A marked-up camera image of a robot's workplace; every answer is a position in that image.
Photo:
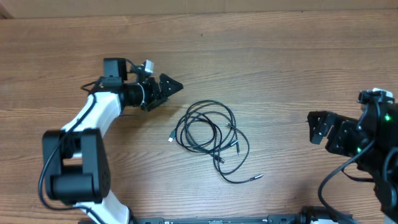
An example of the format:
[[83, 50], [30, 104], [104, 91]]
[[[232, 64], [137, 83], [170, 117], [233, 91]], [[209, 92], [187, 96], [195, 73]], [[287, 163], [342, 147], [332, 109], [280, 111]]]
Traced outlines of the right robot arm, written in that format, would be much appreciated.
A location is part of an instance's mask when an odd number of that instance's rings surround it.
[[318, 198], [336, 221], [355, 223], [355, 219], [339, 212], [326, 202], [323, 188], [337, 173], [352, 163], [367, 172], [368, 178], [357, 182], [374, 184], [386, 223], [397, 223], [397, 103], [389, 91], [373, 88], [359, 92], [362, 115], [358, 119], [331, 111], [311, 111], [307, 115], [310, 142], [325, 145], [329, 153], [348, 160], [328, 174], [318, 188]]

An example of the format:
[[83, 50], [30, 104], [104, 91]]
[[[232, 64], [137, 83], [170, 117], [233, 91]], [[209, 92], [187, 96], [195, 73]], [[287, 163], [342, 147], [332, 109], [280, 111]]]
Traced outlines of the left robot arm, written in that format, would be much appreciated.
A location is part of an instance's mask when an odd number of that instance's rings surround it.
[[111, 191], [110, 169], [103, 137], [125, 107], [152, 111], [183, 89], [183, 84], [161, 74], [152, 77], [154, 64], [134, 65], [126, 58], [104, 58], [103, 76], [81, 86], [87, 101], [62, 129], [42, 136], [43, 168], [38, 196], [64, 204], [62, 211], [81, 210], [93, 223], [133, 223], [131, 209]]

